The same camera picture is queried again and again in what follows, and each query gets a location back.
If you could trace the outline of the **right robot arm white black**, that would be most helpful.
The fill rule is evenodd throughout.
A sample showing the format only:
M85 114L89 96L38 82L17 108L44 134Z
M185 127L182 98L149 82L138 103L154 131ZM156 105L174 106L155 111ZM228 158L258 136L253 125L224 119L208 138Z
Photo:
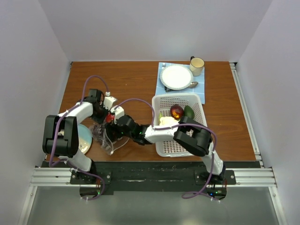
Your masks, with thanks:
M218 138L215 132L189 117L171 125L139 125L130 116L121 116L115 122L105 124L107 137L116 141L128 137L139 145L157 144L175 141L190 154L200 157L214 184L225 179L225 166L216 153Z

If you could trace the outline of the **fake green pepper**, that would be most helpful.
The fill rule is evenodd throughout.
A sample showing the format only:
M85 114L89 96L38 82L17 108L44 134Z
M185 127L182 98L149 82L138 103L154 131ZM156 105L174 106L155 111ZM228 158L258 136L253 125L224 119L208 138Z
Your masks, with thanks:
M185 106L184 108L184 116L189 117L191 119L194 119L195 117L195 113L193 111L193 109L190 106Z

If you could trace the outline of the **fake white cauliflower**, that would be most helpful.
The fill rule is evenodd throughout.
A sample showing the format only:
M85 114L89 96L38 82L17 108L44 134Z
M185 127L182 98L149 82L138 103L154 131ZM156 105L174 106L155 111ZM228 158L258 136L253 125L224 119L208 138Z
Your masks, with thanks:
M182 117L183 116L180 116L179 118L174 118L172 116L164 116L162 113L160 113L158 116L158 123L160 126L171 127L173 125L178 124Z

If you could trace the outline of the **fake red apple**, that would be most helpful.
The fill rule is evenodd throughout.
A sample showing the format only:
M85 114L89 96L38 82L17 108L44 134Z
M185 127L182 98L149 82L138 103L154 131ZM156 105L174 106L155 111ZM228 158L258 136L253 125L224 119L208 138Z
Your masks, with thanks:
M111 123L111 122L114 122L114 119L115 119L115 115L111 114L111 113L108 113L108 115L105 118L105 122L106 123Z

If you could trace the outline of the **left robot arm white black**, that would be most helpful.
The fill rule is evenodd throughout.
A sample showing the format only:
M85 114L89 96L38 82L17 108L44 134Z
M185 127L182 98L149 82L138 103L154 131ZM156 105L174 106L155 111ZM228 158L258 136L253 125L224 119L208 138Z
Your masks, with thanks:
M88 96L83 97L72 108L46 117L42 149L50 156L50 167L64 162L75 169L76 177L80 177L85 183L101 182L95 162L79 149L78 125L86 118L92 118L98 123L104 121L108 114L104 104L106 95L100 90L90 89Z

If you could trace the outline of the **clear zip top bag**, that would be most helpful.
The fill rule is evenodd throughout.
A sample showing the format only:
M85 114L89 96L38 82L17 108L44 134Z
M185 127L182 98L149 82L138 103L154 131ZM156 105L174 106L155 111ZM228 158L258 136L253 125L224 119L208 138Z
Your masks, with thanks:
M108 136L108 132L106 130L106 128L104 129L104 139L103 142L98 142L101 145L101 149L107 154L107 155L112 155L116 150L122 148L123 146L125 146L129 141L129 138L124 138L121 137L119 139L116 139L113 141L112 138L110 138Z

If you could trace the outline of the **fake dark red fruit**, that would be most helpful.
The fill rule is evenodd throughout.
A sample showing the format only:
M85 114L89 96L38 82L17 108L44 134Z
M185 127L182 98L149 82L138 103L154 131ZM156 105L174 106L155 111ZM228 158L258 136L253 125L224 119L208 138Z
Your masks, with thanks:
M174 104L171 108L170 108L170 115L176 119L179 120L181 119L181 117L184 115L184 110L181 106L179 106L178 104Z

